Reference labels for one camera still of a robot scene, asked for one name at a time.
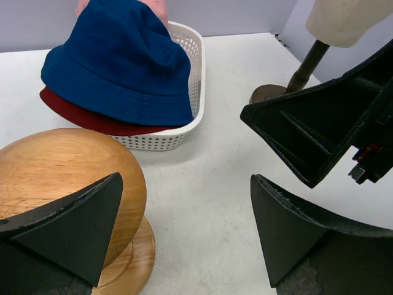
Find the beige mannequin head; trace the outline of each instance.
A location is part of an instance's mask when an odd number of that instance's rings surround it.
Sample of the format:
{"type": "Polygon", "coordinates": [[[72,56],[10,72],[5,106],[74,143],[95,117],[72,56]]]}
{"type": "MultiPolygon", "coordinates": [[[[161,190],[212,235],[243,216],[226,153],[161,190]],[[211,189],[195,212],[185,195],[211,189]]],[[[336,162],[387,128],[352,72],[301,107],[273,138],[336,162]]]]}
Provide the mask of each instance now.
{"type": "Polygon", "coordinates": [[[325,44],[352,47],[392,13],[393,0],[316,0],[306,28],[325,44]]]}

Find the red cap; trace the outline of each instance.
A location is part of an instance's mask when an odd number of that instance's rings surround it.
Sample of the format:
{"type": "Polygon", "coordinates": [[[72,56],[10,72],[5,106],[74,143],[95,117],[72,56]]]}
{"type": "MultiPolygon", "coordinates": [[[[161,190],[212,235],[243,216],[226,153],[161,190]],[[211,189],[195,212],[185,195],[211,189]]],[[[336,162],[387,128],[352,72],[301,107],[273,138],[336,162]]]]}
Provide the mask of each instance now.
{"type": "Polygon", "coordinates": [[[70,103],[47,87],[39,95],[48,107],[71,123],[107,135],[134,136],[178,128],[173,126],[143,126],[118,121],[70,103]]]}

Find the wooden base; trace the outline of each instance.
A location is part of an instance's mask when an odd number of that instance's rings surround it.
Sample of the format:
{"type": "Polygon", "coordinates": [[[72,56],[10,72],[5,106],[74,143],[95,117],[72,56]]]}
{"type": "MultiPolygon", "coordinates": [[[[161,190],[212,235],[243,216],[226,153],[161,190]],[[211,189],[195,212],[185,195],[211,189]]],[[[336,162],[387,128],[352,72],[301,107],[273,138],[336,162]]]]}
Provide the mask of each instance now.
{"type": "Polygon", "coordinates": [[[264,100],[269,100],[280,95],[283,95],[287,89],[279,85],[262,85],[254,90],[251,95],[249,103],[259,103],[264,100]]]}
{"type": "Polygon", "coordinates": [[[153,230],[145,217],[124,252],[101,273],[92,295],[136,295],[147,283],[154,264],[153,230]]]}

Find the gray wall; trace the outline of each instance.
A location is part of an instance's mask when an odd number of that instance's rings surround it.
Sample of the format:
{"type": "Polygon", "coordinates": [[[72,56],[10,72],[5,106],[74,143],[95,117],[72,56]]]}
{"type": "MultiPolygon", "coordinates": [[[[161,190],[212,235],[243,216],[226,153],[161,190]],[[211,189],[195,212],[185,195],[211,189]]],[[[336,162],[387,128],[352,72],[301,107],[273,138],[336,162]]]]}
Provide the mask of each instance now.
{"type": "MultiPolygon", "coordinates": [[[[77,0],[0,0],[0,52],[62,44],[77,0]]],[[[279,33],[297,0],[167,0],[169,18],[204,36],[279,33]]]]}
{"type": "MultiPolygon", "coordinates": [[[[314,0],[298,0],[280,35],[292,54],[300,61],[303,61],[315,41],[305,27],[313,4],[314,0]]],[[[329,48],[314,75],[322,82],[340,77],[366,60],[391,39],[393,39],[393,15],[372,27],[354,47],[329,48]]]]}

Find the white plastic basket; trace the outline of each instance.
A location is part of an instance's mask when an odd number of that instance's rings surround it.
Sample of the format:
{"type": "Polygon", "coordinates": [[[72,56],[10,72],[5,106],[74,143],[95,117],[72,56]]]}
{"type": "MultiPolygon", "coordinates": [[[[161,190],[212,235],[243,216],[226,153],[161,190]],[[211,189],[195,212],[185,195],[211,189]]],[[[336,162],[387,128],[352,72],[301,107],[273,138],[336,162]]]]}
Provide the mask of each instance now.
{"type": "Polygon", "coordinates": [[[194,29],[179,23],[169,22],[172,40],[180,44],[191,61],[189,95],[194,120],[181,128],[138,136],[112,136],[128,149],[168,151],[178,147],[186,134],[200,122],[204,112],[205,57],[202,36],[194,29]]]}

